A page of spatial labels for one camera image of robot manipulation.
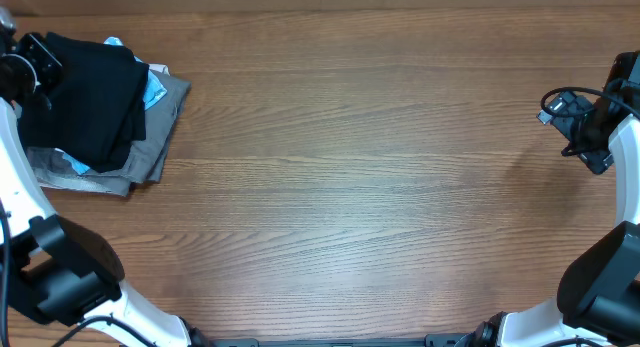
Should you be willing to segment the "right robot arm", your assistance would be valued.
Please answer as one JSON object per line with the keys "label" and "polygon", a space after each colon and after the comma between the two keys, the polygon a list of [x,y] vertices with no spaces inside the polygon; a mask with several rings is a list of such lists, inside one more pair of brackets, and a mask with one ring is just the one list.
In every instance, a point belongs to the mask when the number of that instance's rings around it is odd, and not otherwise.
{"label": "right robot arm", "polygon": [[639,342],[639,54],[616,56],[602,90],[559,87],[538,119],[600,175],[616,169],[613,229],[569,265],[554,298],[494,315],[458,346],[630,346]]}

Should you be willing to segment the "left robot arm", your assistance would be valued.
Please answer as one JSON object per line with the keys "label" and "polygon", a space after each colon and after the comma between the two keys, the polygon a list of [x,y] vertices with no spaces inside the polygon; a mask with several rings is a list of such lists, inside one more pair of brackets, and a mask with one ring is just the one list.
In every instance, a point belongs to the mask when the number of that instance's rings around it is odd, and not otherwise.
{"label": "left robot arm", "polygon": [[92,329],[124,346],[205,346],[183,318],[136,291],[99,234],[60,216],[28,158],[50,147],[101,169],[144,139],[149,68],[126,48],[54,33],[16,36],[1,14],[1,307]]}

